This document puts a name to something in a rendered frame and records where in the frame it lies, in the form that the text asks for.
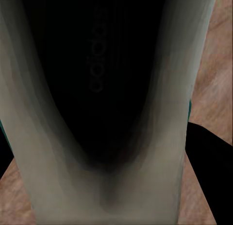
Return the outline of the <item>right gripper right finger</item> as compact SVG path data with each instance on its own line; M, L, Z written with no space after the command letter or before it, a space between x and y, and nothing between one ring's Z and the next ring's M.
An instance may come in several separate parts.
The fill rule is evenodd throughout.
M233 147L188 122L185 152L217 225L233 225Z

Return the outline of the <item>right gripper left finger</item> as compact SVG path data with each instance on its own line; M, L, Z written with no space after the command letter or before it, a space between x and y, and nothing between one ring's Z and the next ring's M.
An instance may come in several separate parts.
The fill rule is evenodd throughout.
M0 179L11 163L14 155L0 127Z

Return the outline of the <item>gym shoe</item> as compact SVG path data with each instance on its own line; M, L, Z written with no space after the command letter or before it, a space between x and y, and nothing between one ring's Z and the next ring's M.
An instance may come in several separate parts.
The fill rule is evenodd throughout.
M0 0L0 127L37 225L178 225L216 0Z

